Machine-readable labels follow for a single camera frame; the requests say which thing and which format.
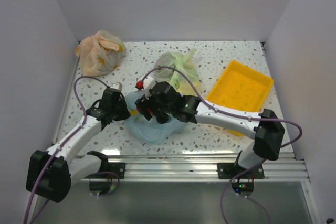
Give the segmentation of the light blue plastic bag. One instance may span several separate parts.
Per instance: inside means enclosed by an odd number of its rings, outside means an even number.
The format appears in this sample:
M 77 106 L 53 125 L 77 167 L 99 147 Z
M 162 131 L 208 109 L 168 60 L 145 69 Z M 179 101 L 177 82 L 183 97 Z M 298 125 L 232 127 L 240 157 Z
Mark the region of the light blue plastic bag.
M 136 110 L 135 102 L 144 95 L 143 91 L 131 92 L 125 96 L 128 110 Z M 151 144 L 160 144 L 173 133 L 180 132 L 187 126 L 187 123 L 180 122 L 172 116 L 165 124 L 159 124 L 155 118 L 147 121 L 141 114 L 130 116 L 124 121 L 126 127 L 139 140 L 146 141 Z

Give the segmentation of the dark purple plum fruit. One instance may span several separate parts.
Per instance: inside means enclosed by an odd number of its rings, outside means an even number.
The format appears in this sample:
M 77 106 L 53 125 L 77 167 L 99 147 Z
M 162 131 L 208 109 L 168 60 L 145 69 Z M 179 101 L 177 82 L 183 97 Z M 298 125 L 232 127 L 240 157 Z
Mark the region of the dark purple plum fruit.
M 160 113 L 156 116 L 156 120 L 159 124 L 165 124 L 169 121 L 169 116 L 166 113 Z

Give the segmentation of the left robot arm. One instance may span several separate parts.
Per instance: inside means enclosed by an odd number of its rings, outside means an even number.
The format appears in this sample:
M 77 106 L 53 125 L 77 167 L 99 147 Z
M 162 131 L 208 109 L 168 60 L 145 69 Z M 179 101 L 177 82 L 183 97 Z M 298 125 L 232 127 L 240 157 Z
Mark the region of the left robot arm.
M 104 178 L 112 172 L 108 157 L 100 152 L 89 151 L 80 159 L 76 156 L 107 125 L 130 117 L 121 91 L 120 83 L 107 87 L 76 128 L 48 150 L 31 155 L 26 180 L 29 192 L 59 203 L 81 179 L 92 174 Z

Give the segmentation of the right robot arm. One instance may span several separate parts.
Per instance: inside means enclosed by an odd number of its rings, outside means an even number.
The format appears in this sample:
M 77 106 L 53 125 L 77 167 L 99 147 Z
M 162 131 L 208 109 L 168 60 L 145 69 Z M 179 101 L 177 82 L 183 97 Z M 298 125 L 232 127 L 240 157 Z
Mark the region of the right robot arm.
M 276 161 L 285 129 L 275 112 L 245 112 L 219 106 L 194 95 L 182 95 L 167 82 L 136 83 L 145 94 L 136 100 L 137 111 L 147 120 L 164 124 L 172 116 L 183 123 L 208 124 L 238 132 L 253 142 L 237 157 L 234 172 L 246 178 L 262 160 Z

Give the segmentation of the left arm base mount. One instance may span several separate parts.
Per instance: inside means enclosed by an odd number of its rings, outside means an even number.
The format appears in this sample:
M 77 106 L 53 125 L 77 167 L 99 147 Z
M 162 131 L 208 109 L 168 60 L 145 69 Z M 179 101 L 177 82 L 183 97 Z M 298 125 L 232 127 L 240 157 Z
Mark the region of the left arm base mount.
M 107 155 L 97 151 L 89 151 L 85 157 L 98 161 L 98 168 L 86 178 L 106 180 L 105 182 L 89 182 L 90 193 L 97 198 L 114 194 L 120 186 L 120 180 L 124 179 L 126 164 L 124 162 L 111 163 Z

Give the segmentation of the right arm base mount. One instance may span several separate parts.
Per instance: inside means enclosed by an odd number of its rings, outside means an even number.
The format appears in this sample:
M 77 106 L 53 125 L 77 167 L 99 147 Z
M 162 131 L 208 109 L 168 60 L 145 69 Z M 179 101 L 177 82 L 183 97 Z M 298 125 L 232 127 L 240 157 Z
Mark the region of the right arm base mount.
M 241 196 L 250 196 L 255 189 L 255 179 L 264 179 L 264 169 L 258 165 L 253 170 L 247 171 L 238 165 L 238 160 L 243 151 L 238 153 L 234 163 L 218 163 L 217 174 L 219 179 L 230 179 L 233 191 Z

